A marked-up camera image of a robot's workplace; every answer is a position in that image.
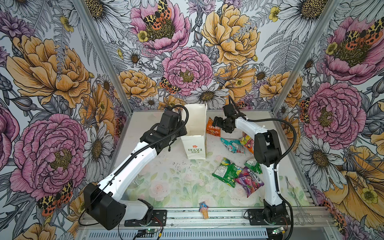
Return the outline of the orange snack packet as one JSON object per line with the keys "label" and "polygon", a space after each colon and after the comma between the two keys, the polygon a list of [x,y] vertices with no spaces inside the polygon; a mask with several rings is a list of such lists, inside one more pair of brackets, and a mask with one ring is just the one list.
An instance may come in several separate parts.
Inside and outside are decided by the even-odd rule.
{"label": "orange snack packet", "polygon": [[215,137],[221,137],[221,128],[213,126],[213,120],[209,118],[206,125],[206,133]]}

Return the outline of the teal snack packet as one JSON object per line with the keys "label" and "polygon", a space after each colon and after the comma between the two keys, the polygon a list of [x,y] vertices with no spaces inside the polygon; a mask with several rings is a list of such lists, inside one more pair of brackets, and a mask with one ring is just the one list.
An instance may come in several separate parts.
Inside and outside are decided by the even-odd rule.
{"label": "teal snack packet", "polygon": [[227,148],[227,150],[234,154],[244,154],[244,147],[239,140],[236,139],[224,139],[221,138],[222,144]]}

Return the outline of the fruit oval candy packet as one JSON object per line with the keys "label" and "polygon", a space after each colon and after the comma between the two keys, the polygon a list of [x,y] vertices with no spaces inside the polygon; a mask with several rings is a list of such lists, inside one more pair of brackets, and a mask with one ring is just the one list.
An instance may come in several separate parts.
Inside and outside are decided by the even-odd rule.
{"label": "fruit oval candy packet", "polygon": [[243,136],[240,138],[240,143],[250,153],[254,154],[254,140],[249,135],[247,135],[246,133],[243,133]]}

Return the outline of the white paper bag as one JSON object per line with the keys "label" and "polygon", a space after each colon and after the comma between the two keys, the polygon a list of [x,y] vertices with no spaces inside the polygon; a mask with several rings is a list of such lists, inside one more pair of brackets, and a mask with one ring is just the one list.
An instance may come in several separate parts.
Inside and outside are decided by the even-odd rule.
{"label": "white paper bag", "polygon": [[189,112],[186,124],[187,134],[181,137],[189,160],[206,159],[207,106],[204,104],[185,105]]}

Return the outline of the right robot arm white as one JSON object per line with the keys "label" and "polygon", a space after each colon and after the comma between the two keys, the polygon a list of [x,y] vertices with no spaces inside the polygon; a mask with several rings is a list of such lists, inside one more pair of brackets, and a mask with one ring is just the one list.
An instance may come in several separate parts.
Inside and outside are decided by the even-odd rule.
{"label": "right robot arm white", "polygon": [[261,165],[266,187],[263,219],[269,224],[277,222],[281,217],[288,215],[286,203],[281,196],[278,171],[279,163],[285,155],[282,153],[277,131],[268,130],[257,124],[277,119],[248,119],[236,111],[233,104],[224,106],[223,110],[225,118],[215,117],[213,126],[221,128],[226,133],[232,133],[237,128],[254,141],[254,157]]}

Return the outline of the green candy packet small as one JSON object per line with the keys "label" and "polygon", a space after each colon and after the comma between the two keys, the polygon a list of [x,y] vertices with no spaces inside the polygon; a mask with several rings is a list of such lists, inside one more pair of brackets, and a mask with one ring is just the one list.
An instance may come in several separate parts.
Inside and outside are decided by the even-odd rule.
{"label": "green candy packet small", "polygon": [[245,166],[246,166],[249,170],[251,170],[251,171],[253,171],[253,172],[257,173],[257,174],[262,174],[262,173],[263,173],[260,164],[259,164],[255,159],[249,159],[249,160],[247,160],[247,161],[245,162]]}

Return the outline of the green candy packet large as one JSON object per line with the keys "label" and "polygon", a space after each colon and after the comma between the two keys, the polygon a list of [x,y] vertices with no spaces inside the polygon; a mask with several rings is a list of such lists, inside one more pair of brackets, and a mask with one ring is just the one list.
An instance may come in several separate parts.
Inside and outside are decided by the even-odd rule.
{"label": "green candy packet large", "polygon": [[242,168],[232,163],[229,159],[223,158],[220,165],[212,173],[212,176],[221,182],[234,188],[236,185],[235,179],[237,179],[242,172]]}

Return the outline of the purple berries candy packet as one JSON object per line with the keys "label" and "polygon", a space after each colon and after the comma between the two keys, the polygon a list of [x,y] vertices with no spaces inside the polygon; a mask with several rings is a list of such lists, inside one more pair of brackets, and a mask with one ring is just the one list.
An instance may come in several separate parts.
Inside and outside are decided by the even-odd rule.
{"label": "purple berries candy packet", "polygon": [[243,187],[248,198],[259,188],[264,186],[264,182],[259,176],[248,167],[243,168],[235,181]]}

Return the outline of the ice cream cone toy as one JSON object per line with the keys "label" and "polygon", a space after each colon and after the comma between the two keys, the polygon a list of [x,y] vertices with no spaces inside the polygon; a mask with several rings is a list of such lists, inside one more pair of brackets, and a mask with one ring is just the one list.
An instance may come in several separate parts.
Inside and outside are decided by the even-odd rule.
{"label": "ice cream cone toy", "polygon": [[205,202],[200,203],[200,208],[199,208],[200,213],[203,215],[203,218],[209,219],[209,207]]}

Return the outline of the green circuit board left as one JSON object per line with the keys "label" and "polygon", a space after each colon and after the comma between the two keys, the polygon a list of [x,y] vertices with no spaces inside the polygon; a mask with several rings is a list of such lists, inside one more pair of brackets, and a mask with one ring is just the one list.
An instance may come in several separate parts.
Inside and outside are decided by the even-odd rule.
{"label": "green circuit board left", "polygon": [[138,230],[138,234],[139,235],[155,235],[156,233],[158,233],[161,229],[156,229],[156,228],[152,228],[152,229],[142,229],[142,230]]}

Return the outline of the green circuit board right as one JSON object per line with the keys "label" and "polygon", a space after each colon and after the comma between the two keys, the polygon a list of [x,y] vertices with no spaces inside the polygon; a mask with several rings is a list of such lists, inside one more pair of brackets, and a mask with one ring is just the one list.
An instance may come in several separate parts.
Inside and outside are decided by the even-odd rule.
{"label": "green circuit board right", "polygon": [[279,227],[279,228],[276,228],[276,229],[272,230],[272,234],[273,235],[284,234],[285,232],[286,231],[285,231],[284,227]]}

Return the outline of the front aluminium rail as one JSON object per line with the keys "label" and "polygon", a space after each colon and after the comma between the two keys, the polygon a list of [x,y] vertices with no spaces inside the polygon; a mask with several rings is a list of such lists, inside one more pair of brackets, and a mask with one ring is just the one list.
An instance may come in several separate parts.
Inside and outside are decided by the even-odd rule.
{"label": "front aluminium rail", "polygon": [[167,208],[153,209],[153,219],[148,224],[140,224],[132,220],[133,214],[126,213],[119,222],[105,228],[91,216],[86,215],[81,228],[101,229],[106,231],[123,229],[160,228],[165,229],[223,229],[223,228],[278,228],[294,226],[297,228],[331,228],[337,230],[336,221],[324,207],[293,207],[293,218],[290,215],[266,222],[262,207],[254,208],[208,208],[208,218],[199,208]]}

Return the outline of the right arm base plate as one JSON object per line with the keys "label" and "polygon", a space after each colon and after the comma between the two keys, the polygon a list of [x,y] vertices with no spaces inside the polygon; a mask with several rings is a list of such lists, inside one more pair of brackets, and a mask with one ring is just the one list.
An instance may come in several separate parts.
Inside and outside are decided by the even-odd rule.
{"label": "right arm base plate", "polygon": [[282,215],[273,215],[267,209],[248,209],[243,217],[249,221],[251,226],[289,226],[291,224],[291,219],[287,212]]}

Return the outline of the aluminium corner post right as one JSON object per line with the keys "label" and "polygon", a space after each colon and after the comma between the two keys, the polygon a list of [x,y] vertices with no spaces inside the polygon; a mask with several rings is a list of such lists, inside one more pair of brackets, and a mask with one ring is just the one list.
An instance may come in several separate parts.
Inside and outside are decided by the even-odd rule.
{"label": "aluminium corner post right", "polygon": [[303,65],[305,64],[307,58],[311,54],[311,50],[315,47],[322,33],[325,31],[325,28],[329,26],[329,22],[331,21],[332,16],[336,12],[339,4],[340,4],[340,1],[327,2],[325,9],[322,15],[320,16],[318,23],[315,25],[313,32],[309,34],[308,41],[304,45],[304,48],[301,51],[299,58],[296,64],[294,65],[285,86],[282,88],[281,93],[279,94],[276,102],[274,103],[274,106],[272,108],[273,114],[277,113],[278,108],[283,104],[283,102],[287,98],[291,88],[293,87],[294,83],[296,82],[302,70]]}

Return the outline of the aluminium corner post left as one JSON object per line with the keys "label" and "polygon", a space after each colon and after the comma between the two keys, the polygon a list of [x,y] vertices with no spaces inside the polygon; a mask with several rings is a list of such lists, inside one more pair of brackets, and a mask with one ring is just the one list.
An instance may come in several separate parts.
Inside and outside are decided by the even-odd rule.
{"label": "aluminium corner post left", "polygon": [[117,94],[123,104],[126,113],[129,117],[131,117],[133,113],[132,107],[118,78],[118,74],[116,73],[115,68],[109,58],[109,54],[104,46],[101,36],[98,33],[98,28],[92,19],[86,3],[84,1],[74,1],[74,6],[80,15],[80,19],[84,27],[86,28],[90,41],[94,44],[98,56],[100,57],[106,72],[117,91]]}

